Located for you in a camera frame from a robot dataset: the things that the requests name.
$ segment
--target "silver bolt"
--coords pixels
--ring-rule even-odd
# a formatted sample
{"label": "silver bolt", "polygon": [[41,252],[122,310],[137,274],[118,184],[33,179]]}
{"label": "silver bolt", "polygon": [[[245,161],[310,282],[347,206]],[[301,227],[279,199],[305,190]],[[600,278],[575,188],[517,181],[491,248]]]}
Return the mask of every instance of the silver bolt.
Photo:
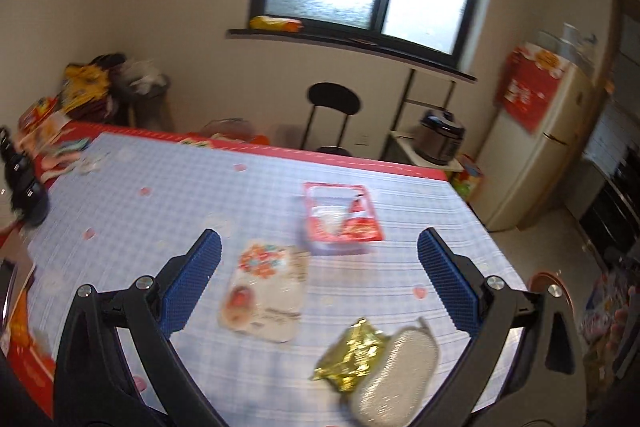
{"label": "silver bolt", "polygon": [[493,288],[494,290],[501,290],[504,288],[504,280],[497,275],[487,277],[486,283],[489,285],[489,288]]}
{"label": "silver bolt", "polygon": [[136,281],[136,288],[139,290],[148,290],[151,288],[154,283],[153,277],[149,277],[148,275],[143,275],[140,279]]}
{"label": "silver bolt", "polygon": [[78,288],[78,291],[76,293],[78,293],[78,297],[88,297],[89,295],[91,295],[91,286],[89,286],[88,284],[83,284]]}
{"label": "silver bolt", "polygon": [[549,286],[549,288],[546,289],[546,291],[551,293],[551,295],[553,295],[554,297],[562,297],[563,293],[562,288],[557,284],[552,284],[551,286]]}

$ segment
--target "blue plaid tablecloth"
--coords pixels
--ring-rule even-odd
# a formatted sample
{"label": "blue plaid tablecloth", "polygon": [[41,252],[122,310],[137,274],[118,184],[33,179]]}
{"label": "blue plaid tablecloth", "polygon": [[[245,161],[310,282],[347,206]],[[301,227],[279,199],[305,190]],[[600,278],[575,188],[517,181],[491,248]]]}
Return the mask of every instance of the blue plaid tablecloth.
{"label": "blue plaid tablecloth", "polygon": [[[449,184],[249,153],[209,150],[103,133],[85,156],[106,155],[98,171],[77,171],[50,190],[51,211],[29,250],[37,265],[30,327],[58,350],[75,289],[128,287],[186,253],[203,229],[222,237],[222,262],[187,327],[171,341],[191,376],[230,426],[354,425],[316,362],[359,317],[393,334],[424,317],[440,347],[425,403],[468,343],[456,330],[418,262],[415,243],[435,227],[453,252],[513,288],[524,284],[482,224]],[[362,255],[313,255],[305,306],[292,341],[274,344],[229,331],[218,311],[238,257],[252,239],[306,245],[303,183],[365,185],[385,240]],[[416,287],[426,289],[417,298]],[[520,332],[513,330],[476,409],[491,404],[506,377]],[[146,379],[127,331],[120,331],[132,374]],[[146,403],[161,405],[151,386]]]}

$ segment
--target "window sill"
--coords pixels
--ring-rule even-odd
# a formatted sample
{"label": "window sill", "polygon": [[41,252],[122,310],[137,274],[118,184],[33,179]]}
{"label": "window sill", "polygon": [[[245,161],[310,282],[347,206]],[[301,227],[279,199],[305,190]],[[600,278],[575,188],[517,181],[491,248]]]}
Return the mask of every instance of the window sill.
{"label": "window sill", "polygon": [[251,29],[231,29],[226,31],[228,39],[261,39],[273,41],[301,42],[303,44],[315,44],[318,46],[326,46],[329,48],[339,48],[342,50],[350,50],[354,52],[377,55],[378,57],[392,58],[399,62],[411,65],[415,68],[422,68],[435,73],[446,74],[457,80],[470,82],[475,84],[477,79],[470,74],[458,71],[456,68],[445,66],[432,60],[418,57],[417,55],[400,52],[392,48],[373,44],[371,42],[360,39],[336,38],[322,35],[313,35],[309,33],[290,33],[290,32],[272,32],[266,30]]}

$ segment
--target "tiled floor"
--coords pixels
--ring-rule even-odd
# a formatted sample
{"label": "tiled floor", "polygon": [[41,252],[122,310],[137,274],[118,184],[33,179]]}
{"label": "tiled floor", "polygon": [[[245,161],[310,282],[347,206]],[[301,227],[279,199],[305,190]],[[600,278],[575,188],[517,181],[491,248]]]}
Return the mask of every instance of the tiled floor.
{"label": "tiled floor", "polygon": [[577,323],[600,268],[569,211],[562,207],[543,216],[530,229],[495,232],[491,236],[520,277],[527,282],[540,271],[558,275],[574,302]]}

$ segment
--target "refrigerator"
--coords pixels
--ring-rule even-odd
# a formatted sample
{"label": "refrigerator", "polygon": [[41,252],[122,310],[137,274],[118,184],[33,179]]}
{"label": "refrigerator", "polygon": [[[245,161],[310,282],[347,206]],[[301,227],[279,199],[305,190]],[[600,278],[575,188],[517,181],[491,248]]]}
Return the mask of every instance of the refrigerator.
{"label": "refrigerator", "polygon": [[484,180],[470,202],[489,232],[516,227],[562,168],[593,94],[591,71],[581,65],[569,63],[534,132],[504,108],[498,113],[478,155]]}

